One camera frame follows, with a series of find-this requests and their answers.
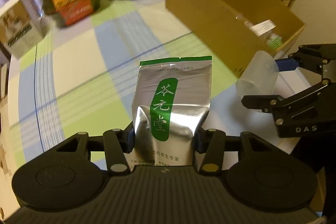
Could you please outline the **cardboard box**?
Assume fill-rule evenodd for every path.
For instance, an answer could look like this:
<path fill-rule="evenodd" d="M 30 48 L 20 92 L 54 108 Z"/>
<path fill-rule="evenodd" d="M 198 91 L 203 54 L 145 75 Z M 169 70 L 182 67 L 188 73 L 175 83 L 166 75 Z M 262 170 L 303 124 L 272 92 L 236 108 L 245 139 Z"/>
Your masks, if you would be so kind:
<path fill-rule="evenodd" d="M 288 51 L 305 28 L 278 0 L 166 0 L 166 8 L 240 77 L 257 51 L 271 56 Z M 271 20 L 282 45 L 272 49 L 246 25 Z"/>

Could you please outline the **checkered tablecloth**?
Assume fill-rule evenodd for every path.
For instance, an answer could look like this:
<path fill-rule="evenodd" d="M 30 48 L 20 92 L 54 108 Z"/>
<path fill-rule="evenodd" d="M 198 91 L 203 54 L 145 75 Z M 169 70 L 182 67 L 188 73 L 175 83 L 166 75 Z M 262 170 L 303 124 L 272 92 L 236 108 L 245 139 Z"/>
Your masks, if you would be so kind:
<path fill-rule="evenodd" d="M 21 166 L 79 131 L 126 127 L 141 61 L 212 54 L 165 0 L 101 0 L 75 25 L 52 25 L 10 61 L 10 158 Z"/>

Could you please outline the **white product box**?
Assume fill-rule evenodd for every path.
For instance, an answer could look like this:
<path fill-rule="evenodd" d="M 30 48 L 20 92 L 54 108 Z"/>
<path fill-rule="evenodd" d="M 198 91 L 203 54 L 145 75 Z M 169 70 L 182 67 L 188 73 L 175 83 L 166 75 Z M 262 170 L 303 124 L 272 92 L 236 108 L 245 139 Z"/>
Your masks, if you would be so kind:
<path fill-rule="evenodd" d="M 8 0 L 1 7 L 1 44 L 17 59 L 41 42 L 49 28 L 49 20 L 30 0 Z"/>

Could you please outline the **white tablet medicine box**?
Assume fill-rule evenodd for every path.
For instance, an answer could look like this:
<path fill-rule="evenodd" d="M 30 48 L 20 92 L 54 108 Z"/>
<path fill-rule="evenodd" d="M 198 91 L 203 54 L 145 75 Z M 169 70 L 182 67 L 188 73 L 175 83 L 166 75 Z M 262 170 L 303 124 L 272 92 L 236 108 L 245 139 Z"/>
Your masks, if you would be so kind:
<path fill-rule="evenodd" d="M 276 28 L 276 24 L 272 22 L 272 20 L 268 19 L 258 24 L 253 25 L 249 29 L 256 35 L 256 36 L 263 36 L 272 32 L 273 29 Z"/>

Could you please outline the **green white medicine box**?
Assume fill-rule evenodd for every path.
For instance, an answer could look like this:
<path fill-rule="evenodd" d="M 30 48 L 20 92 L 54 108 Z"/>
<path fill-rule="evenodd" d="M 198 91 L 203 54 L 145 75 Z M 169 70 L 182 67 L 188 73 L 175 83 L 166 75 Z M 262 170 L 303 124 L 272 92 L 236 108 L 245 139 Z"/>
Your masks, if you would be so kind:
<path fill-rule="evenodd" d="M 266 40 L 266 44 L 273 50 L 280 48 L 283 45 L 282 37 L 271 33 Z"/>

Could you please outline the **clear plastic cup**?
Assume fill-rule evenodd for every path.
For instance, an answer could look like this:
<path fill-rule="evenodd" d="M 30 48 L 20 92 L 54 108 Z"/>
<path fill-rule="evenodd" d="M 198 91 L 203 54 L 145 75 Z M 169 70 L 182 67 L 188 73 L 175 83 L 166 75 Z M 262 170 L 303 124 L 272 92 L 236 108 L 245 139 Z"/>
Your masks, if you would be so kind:
<path fill-rule="evenodd" d="M 244 96 L 271 95 L 273 93 L 279 68 L 273 57 L 266 51 L 257 51 L 236 82 L 236 91 Z"/>

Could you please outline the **silver foil tea pouch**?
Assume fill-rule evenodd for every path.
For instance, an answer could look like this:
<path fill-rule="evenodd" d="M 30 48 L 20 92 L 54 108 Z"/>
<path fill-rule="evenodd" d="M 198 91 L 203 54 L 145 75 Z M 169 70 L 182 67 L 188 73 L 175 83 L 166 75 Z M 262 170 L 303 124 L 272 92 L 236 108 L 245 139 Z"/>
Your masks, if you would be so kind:
<path fill-rule="evenodd" d="M 194 136 L 210 112 L 212 57 L 142 61 L 131 106 L 136 165 L 191 165 Z"/>

